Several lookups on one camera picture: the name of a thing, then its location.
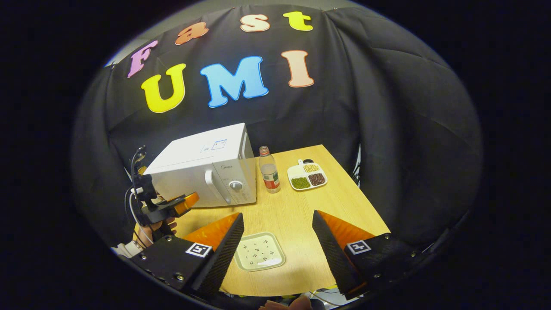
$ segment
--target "blue letter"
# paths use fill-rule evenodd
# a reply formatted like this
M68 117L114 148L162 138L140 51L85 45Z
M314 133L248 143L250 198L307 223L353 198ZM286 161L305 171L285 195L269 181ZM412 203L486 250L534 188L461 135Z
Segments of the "blue letter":
M210 102L208 106L216 108L228 103L228 97L222 95L221 88L224 88L232 99L238 100L243 83L245 84L243 97L254 98L266 95L268 88L262 84L262 76L260 75L261 62L262 58L259 56L245 57L239 62L235 75L232 75L219 63L201 69L200 74L207 77L210 89Z

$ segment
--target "microwave knob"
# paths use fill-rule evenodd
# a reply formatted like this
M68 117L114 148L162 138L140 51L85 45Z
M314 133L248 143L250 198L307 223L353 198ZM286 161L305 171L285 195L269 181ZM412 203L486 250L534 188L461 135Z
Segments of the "microwave knob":
M241 184L241 182L238 182L238 181L233 181L230 183L230 188L235 191L240 191L241 189L243 189L243 184Z

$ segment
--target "microwave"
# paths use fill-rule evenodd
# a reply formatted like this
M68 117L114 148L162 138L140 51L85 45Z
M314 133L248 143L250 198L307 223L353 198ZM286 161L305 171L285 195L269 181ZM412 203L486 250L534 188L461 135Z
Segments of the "microwave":
M256 201L256 161L245 123L170 142L144 174L166 201L197 192L194 208Z

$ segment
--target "foam letter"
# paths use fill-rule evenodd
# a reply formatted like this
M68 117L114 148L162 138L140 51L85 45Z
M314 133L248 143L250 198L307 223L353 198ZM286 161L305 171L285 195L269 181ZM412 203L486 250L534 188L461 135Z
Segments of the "foam letter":
M228 98L222 95L222 88L224 88L232 99L238 100L243 84L245 84L245 91L243 92L243 97L245 98L266 95L268 88L262 84L262 76L260 74L261 62L262 58L259 56L245 57L239 62L235 75L232 75L219 63L201 69L200 74L207 77L210 89L211 99L208 106L216 108L228 103Z
M289 12L283 14L284 17L289 18L289 25L296 30L310 31L314 27L304 24L304 20L311 20L310 16L303 15L302 12Z
M266 31L270 28L270 24L265 22L268 20L266 15L245 15L239 21L243 24L241 25L241 30L245 32L254 32L254 31Z
M200 22L193 24L188 28L178 33L178 39L174 42L176 45L181 45L188 42L191 39L198 38L208 32L207 23Z
M286 58L289 63L291 71L289 86L306 87L314 84L314 79L308 75L308 68L306 68L305 59L308 56L306 51L285 51L281 53L281 56Z
M186 67L185 63L180 63L166 70L166 74L172 78L172 88L174 90L169 99L161 98L159 92L159 81L161 75L157 74L145 80L142 83L142 89L145 91L145 101L149 110L155 113L164 113L177 107L186 94L186 88L183 86L182 70Z
M151 49L156 47L157 43L159 42L155 40L132 55L132 63L130 64L130 72L128 73L128 77L133 76L136 72L143 68L142 60L145 61L149 57L149 54L151 54Z

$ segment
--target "table surface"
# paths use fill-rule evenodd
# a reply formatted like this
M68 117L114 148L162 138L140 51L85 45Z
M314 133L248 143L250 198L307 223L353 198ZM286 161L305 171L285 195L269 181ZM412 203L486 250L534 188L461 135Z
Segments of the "table surface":
M256 158L257 198L254 204L196 208L176 219L176 236L183 237L235 212L243 213L243 236L260 232L275 235L286 257L283 265L259 271L241 270L232 259L221 290L247 296L282 296L304 293L335 284L323 250L312 229L314 210L334 215L376 236L390 232L369 200L323 145L272 154L281 189L270 194L264 186ZM294 190L287 169L299 159L312 159L327 175L327 184Z

